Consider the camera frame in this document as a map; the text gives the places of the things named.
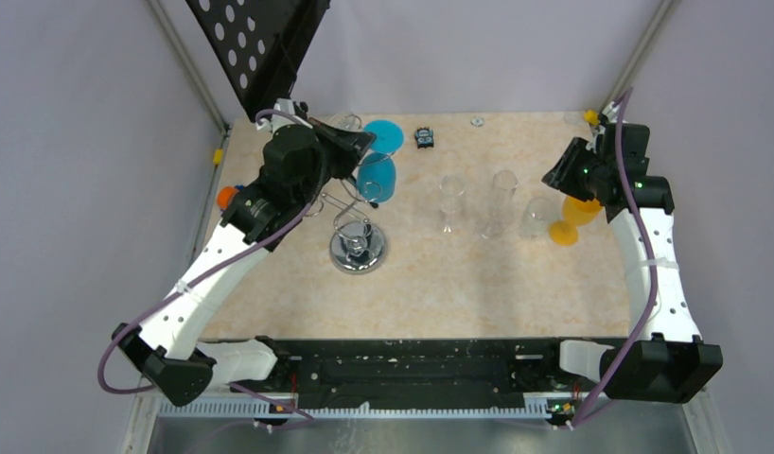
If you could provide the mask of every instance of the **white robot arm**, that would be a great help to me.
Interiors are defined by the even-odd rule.
[[[668,182],[647,176],[645,158],[649,129],[623,126],[623,156],[632,194],[654,252],[648,260],[641,231],[621,188],[615,144],[617,125],[607,122],[592,142],[574,138],[557,165],[543,178],[549,186],[586,201],[598,199],[624,258],[630,320],[634,325],[647,306],[649,268],[657,267],[654,308],[632,348],[605,387],[610,398],[687,402],[721,368],[721,349],[703,342],[691,317],[674,253],[674,202]],[[617,349],[590,340],[563,340],[559,366],[565,372],[599,382]]]
[[[205,249],[165,299],[169,304],[138,326],[121,324],[114,332],[131,363],[173,405],[186,405],[210,387],[271,373],[276,354],[258,340],[198,339],[239,280],[300,222],[323,185],[352,179],[376,139],[370,132],[300,121],[272,123],[259,177],[230,199]]]

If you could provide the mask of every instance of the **white wall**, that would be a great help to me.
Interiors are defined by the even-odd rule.
[[[332,0],[293,98],[324,114],[596,108],[658,4]]]
[[[774,0],[682,2],[634,82],[735,452],[774,453]]]
[[[143,0],[0,2],[0,453],[118,449],[97,360],[183,270],[219,142]]]

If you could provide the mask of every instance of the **cable tie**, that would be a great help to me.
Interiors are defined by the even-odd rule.
[[[635,272],[640,268],[649,268],[650,266],[655,265],[658,268],[667,268],[670,270],[677,270],[679,271],[679,265],[677,262],[672,262],[671,260],[668,260],[665,257],[655,258],[653,260],[641,260],[638,262],[637,265],[632,265],[629,267],[624,275],[628,275],[631,272]]]
[[[192,293],[192,287],[190,287],[187,282],[184,282],[183,279],[179,279],[175,284],[175,291],[181,293],[182,295],[186,295],[187,293]]]

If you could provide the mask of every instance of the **beige table surface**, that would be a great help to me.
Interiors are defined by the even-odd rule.
[[[495,338],[623,336],[628,297],[619,248],[604,213],[580,228],[571,247],[548,238],[522,239],[519,217],[533,196],[562,202],[540,182],[572,137],[587,126],[562,113],[366,115],[395,121],[404,131],[396,153],[396,193],[378,210],[365,207],[390,241],[389,255],[372,273],[351,276],[330,262],[328,243],[338,210],[327,206],[305,219],[229,296],[203,332],[206,339],[251,338]],[[434,148],[418,150],[413,133],[434,130]],[[220,187],[247,184],[261,166],[269,140],[247,120],[233,127]],[[478,218],[492,175],[503,168],[519,177],[515,223],[484,240],[471,232],[444,235],[438,219],[441,177],[468,182],[468,217]],[[342,196],[340,183],[326,190]],[[209,235],[220,218],[215,207]]]

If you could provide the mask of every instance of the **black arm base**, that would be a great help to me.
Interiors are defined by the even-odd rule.
[[[619,349],[602,355],[604,375]],[[699,342],[638,340],[610,379],[605,393],[611,399],[684,404],[721,369],[721,347]]]
[[[112,334],[112,339],[124,329],[125,323]],[[199,350],[195,350],[189,360],[164,358],[164,349],[151,350],[139,338],[142,328],[137,327],[119,343],[119,348],[172,405],[182,407],[196,398],[208,387],[212,377],[212,367],[217,363]]]

